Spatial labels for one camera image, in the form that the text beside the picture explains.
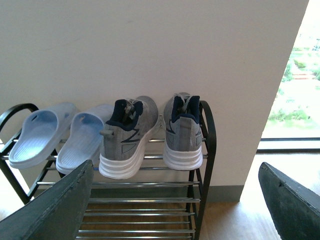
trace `white wall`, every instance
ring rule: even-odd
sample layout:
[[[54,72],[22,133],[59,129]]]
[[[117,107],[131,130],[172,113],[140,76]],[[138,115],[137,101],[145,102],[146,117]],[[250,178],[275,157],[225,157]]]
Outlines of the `white wall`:
[[[217,130],[211,185],[243,185],[307,2],[0,1],[0,112],[200,95]]]

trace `window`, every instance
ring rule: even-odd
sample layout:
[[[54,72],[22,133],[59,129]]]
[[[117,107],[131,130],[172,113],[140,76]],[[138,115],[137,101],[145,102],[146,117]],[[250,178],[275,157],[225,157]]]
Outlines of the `window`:
[[[320,138],[319,12],[310,0],[262,138]]]

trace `shoe rack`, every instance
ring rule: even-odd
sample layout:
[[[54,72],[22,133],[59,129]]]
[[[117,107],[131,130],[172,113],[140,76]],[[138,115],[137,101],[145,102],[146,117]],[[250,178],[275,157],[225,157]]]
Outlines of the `shoe rack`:
[[[76,239],[199,240],[217,148],[216,128],[210,106],[201,100],[199,108],[203,137],[201,170],[198,168],[188,171],[186,179],[177,181],[93,182],[89,204]],[[25,109],[31,112],[38,110],[31,103],[13,106],[0,116],[0,132],[14,114]],[[44,168],[26,193],[7,161],[20,133],[21,130],[0,150],[0,169],[22,202],[27,204],[36,196],[39,186],[49,188],[54,184],[45,182],[44,179],[49,171],[57,171],[57,151],[54,150],[46,159]],[[164,139],[161,138],[150,140],[150,144],[163,142]],[[148,160],[161,161],[162,154],[145,154],[143,161]],[[171,176],[180,172],[163,166],[140,169],[146,170],[148,174],[150,171],[170,171]]]

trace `sneaker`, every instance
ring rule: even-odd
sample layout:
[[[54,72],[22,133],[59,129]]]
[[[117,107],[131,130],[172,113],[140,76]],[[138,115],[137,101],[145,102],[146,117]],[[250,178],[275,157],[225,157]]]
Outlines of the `sneaker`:
[[[137,173],[147,142],[160,127],[158,108],[148,96],[115,102],[110,120],[100,134],[100,173],[111,179],[128,179]]]
[[[203,162],[199,104],[199,96],[183,92],[175,94],[164,108],[163,160],[171,169],[190,171]]]

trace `slipper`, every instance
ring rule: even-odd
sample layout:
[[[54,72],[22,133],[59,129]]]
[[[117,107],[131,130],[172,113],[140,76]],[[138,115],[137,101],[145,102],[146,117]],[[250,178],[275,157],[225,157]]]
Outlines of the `slipper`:
[[[71,173],[86,160],[96,164],[100,155],[100,143],[104,128],[114,107],[102,104],[76,114],[71,123],[70,137],[63,145],[56,159],[56,169],[62,174]]]
[[[23,122],[18,142],[9,154],[10,166],[31,168],[40,164],[56,148],[77,113],[70,102],[32,112]]]

